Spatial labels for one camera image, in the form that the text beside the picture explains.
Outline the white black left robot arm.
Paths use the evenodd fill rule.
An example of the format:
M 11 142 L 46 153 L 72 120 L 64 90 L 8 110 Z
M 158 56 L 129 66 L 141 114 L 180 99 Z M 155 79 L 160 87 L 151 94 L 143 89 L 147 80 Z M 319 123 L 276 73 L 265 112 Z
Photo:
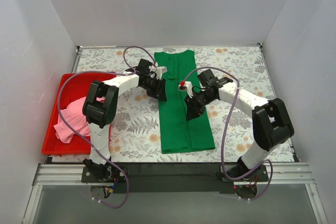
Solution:
M 166 72 L 167 67 L 158 67 L 155 63 L 141 59 L 135 68 L 127 69 L 118 77 L 91 83 L 82 112 L 89 125 L 92 147 L 89 158 L 83 163 L 87 168 L 94 169 L 93 175 L 98 181 L 106 182 L 112 175 L 112 170 L 106 163 L 111 157 L 109 131 L 117 112 L 119 96 L 141 87 L 149 97 L 167 101 L 166 80 L 163 79 Z

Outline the green t shirt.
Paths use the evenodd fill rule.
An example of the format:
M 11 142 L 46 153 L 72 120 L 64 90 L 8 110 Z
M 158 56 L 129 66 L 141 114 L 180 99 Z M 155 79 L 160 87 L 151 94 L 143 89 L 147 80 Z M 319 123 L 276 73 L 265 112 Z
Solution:
M 206 114 L 187 121 L 186 93 L 178 89 L 180 81 L 196 69 L 195 52 L 186 50 L 176 54 L 156 52 L 154 59 L 159 66 L 167 67 L 167 101 L 159 102 L 161 151 L 163 154 L 188 153 L 213 150 L 215 142 Z

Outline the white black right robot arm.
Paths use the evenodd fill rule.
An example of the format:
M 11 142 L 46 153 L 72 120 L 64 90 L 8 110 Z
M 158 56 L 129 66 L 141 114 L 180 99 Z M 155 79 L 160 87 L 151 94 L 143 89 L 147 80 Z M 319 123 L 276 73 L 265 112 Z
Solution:
M 201 67 L 197 76 L 202 87 L 199 92 L 187 78 L 178 88 L 187 93 L 184 101 L 187 107 L 187 121 L 204 114 L 205 107 L 215 100 L 231 104 L 252 119 L 254 142 L 237 161 L 236 166 L 222 174 L 231 181 L 251 180 L 257 169 L 267 161 L 269 154 L 280 144 L 291 138 L 295 130 L 285 103 L 280 98 L 269 100 L 259 97 L 240 86 L 239 80 L 232 74 L 221 79 L 213 74 L 214 67 Z

